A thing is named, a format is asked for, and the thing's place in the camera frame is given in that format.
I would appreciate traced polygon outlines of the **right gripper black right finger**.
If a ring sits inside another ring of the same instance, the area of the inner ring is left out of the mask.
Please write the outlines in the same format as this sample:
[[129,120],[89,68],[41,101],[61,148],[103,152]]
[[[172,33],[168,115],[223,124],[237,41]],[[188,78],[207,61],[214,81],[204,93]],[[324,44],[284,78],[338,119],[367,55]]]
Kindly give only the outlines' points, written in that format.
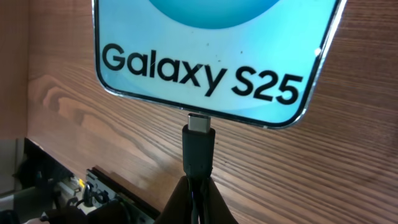
[[204,222],[209,224],[238,224],[212,178],[206,183]]

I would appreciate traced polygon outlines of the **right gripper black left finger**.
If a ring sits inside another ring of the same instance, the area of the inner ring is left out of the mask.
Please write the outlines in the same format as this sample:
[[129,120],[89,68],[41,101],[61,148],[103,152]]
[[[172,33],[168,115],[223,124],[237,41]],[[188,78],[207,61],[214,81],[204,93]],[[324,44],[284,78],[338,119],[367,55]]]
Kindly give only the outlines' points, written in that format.
[[180,178],[169,201],[154,224],[191,224],[192,193],[186,176]]

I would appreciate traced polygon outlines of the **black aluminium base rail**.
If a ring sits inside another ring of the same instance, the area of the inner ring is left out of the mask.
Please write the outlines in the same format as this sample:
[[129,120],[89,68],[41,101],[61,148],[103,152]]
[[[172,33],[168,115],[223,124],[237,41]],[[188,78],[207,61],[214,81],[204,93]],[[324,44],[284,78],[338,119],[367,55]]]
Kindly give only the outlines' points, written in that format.
[[53,208],[40,214],[40,223],[154,223],[160,211],[104,172],[93,167],[80,183],[31,140],[24,139],[26,160],[17,176],[24,187],[35,187]]

